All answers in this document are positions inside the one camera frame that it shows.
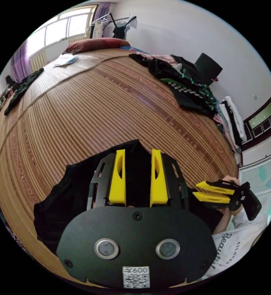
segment white wall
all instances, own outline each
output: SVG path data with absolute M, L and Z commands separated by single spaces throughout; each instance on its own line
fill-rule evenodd
M 0 93 L 2 93 L 7 86 L 5 77 L 10 75 L 12 78 L 12 73 L 11 73 L 11 65 L 10 65 L 10 60 L 6 64 L 5 68 L 3 69 L 1 75 L 0 75 Z
M 242 152 L 243 166 L 257 162 L 271 155 L 271 136 L 262 143 Z
M 211 89 L 218 100 L 230 95 L 243 119 L 271 97 L 271 73 L 256 50 L 214 14 L 180 0 L 125 0 L 115 18 L 137 16 L 127 33 L 131 46 L 150 54 L 175 54 L 195 62 L 202 52 L 223 71 Z

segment hand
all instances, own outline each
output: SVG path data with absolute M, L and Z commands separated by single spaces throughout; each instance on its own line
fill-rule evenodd
M 229 210 L 229 207 L 222 208 L 222 209 L 216 209 L 219 212 L 221 212 L 223 215 L 231 215 L 231 211 Z
M 237 185 L 239 185 L 239 186 L 241 185 L 239 179 L 237 179 L 236 177 L 231 177 L 229 175 L 225 176 L 223 178 L 223 180 L 225 180 L 225 181 L 231 181 L 231 180 L 233 180 Z M 229 213 L 230 213 L 230 215 L 236 216 L 242 210 L 242 208 L 243 208 L 243 206 L 241 205 L 238 210 L 236 210 L 236 211 L 229 211 Z
M 240 183 L 240 181 L 239 181 L 239 179 L 237 179 L 236 177 L 231 177 L 231 176 L 229 176 L 229 175 L 227 175 L 227 176 L 225 176 L 224 178 L 223 178 L 223 180 L 225 180 L 225 181 L 234 181 L 237 185 L 241 185 L 241 183 Z

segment qr code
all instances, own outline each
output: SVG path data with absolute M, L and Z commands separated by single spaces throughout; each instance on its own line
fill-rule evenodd
M 123 267 L 124 288 L 149 288 L 150 274 L 149 267 Z

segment pillow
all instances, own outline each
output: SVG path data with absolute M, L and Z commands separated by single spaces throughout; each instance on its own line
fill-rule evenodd
M 72 43 L 62 54 L 77 54 L 97 49 L 120 48 L 122 46 L 130 46 L 130 44 L 126 40 L 117 38 L 85 39 Z

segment paper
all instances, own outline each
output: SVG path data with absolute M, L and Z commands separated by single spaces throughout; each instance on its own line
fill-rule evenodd
M 71 57 L 67 57 L 67 58 L 58 58 L 53 67 L 60 67 L 60 66 L 64 66 L 64 65 L 70 65 L 70 64 L 76 62 L 77 59 L 78 59 L 77 56 L 71 56 Z

